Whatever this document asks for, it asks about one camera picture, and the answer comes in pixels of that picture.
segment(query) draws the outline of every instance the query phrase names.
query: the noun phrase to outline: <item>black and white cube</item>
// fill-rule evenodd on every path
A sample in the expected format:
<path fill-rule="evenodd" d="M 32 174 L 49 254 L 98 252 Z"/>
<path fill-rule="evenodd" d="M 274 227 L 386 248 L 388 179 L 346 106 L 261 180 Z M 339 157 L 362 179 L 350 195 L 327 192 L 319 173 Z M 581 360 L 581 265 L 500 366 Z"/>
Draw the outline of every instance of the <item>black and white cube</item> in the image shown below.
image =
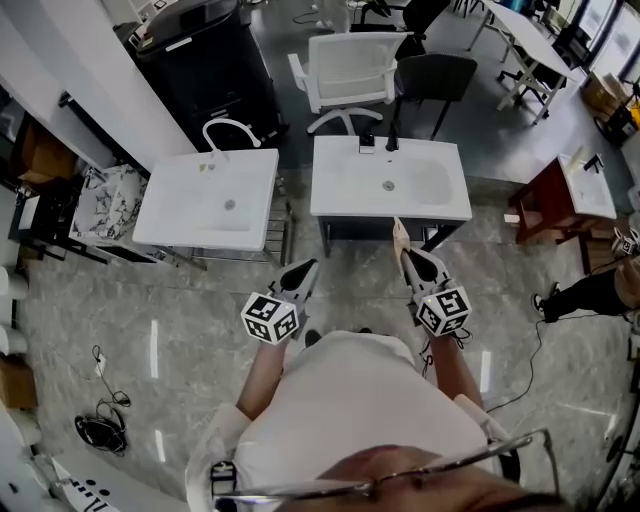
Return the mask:
<path fill-rule="evenodd" d="M 242 321 L 249 336 L 277 345 L 299 326 L 294 304 L 253 292 L 245 304 Z"/>
<path fill-rule="evenodd" d="M 418 307 L 418 320 L 434 336 L 441 336 L 464 326 L 471 311 L 467 293 L 459 286 L 424 297 Z"/>

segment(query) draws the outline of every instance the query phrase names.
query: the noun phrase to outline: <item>white pillar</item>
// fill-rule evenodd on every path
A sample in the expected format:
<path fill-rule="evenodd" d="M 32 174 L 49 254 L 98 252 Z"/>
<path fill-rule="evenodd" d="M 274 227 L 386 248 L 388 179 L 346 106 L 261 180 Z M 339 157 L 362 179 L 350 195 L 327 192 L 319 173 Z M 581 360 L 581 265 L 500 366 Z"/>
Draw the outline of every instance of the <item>white pillar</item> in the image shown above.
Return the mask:
<path fill-rule="evenodd" d="M 118 41 L 96 0 L 0 4 L 49 73 L 149 171 L 159 157 L 196 151 Z"/>
<path fill-rule="evenodd" d="M 0 84 L 31 116 L 94 167 L 114 163 L 111 151 L 69 109 L 58 107 L 63 88 L 43 67 L 0 7 Z"/>

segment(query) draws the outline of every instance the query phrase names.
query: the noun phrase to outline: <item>sink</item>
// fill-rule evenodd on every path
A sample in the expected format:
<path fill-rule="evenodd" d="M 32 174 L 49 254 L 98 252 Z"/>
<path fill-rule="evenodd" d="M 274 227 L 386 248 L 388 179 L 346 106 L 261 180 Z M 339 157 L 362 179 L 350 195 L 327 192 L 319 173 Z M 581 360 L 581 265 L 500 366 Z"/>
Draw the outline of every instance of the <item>sink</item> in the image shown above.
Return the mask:
<path fill-rule="evenodd" d="M 570 160 L 567 155 L 560 155 L 558 160 L 576 213 L 615 219 L 616 211 L 603 171 L 597 173 L 594 168 L 585 171 L 584 161 L 570 170 L 567 168 Z"/>
<path fill-rule="evenodd" d="M 455 144 L 399 139 L 389 152 L 361 154 L 357 137 L 316 136 L 311 213 L 318 216 L 469 220 L 471 207 Z"/>
<path fill-rule="evenodd" d="M 133 240 L 152 245 L 259 251 L 278 163 L 275 149 L 160 159 Z"/>

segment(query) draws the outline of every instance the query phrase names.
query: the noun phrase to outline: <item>dark gray floor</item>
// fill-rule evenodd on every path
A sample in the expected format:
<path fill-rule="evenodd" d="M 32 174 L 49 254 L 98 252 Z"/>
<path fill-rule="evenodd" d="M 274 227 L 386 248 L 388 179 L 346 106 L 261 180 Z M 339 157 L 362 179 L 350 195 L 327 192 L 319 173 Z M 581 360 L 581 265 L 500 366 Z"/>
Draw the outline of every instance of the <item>dark gray floor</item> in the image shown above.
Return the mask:
<path fill-rule="evenodd" d="M 298 53 L 305 62 L 309 37 L 323 33 L 313 23 L 297 25 L 292 21 L 294 16 L 309 11 L 311 3 L 311 0 L 271 0 L 252 9 L 254 33 L 275 82 L 284 118 L 291 125 L 279 148 L 283 169 L 298 169 L 313 159 L 313 137 L 309 137 L 305 129 L 317 116 L 309 110 L 306 95 L 296 88 L 287 59 L 287 54 Z M 458 144 L 467 176 L 517 183 L 530 181 L 558 153 L 572 153 L 583 144 L 602 155 L 605 176 L 617 209 L 630 211 L 626 194 L 632 185 L 629 170 L 620 151 L 610 146 L 596 130 L 578 94 L 578 84 L 570 84 L 558 94 L 551 117 L 537 126 L 531 126 L 539 110 L 533 97 L 529 98 L 528 106 L 519 109 L 507 106 L 501 112 L 495 110 L 507 90 L 506 85 L 511 85 L 508 79 L 505 85 L 495 80 L 503 68 L 500 58 L 504 43 L 497 34 L 484 32 L 471 54 L 464 50 L 480 19 L 479 12 L 464 19 L 449 7 L 427 31 L 427 50 L 471 55 L 478 61 L 478 70 L 464 100 L 452 105 L 437 139 Z M 512 57 L 504 67 L 517 70 Z M 391 106 L 375 105 L 372 108 L 385 115 L 374 133 L 385 135 Z M 440 108 L 439 102 L 425 102 L 420 110 L 413 106 L 408 108 L 403 115 L 402 135 L 429 138 Z M 367 123 L 364 118 L 356 118 L 356 131 L 362 130 Z M 340 120 L 334 120 L 317 133 L 344 134 L 346 131 Z"/>

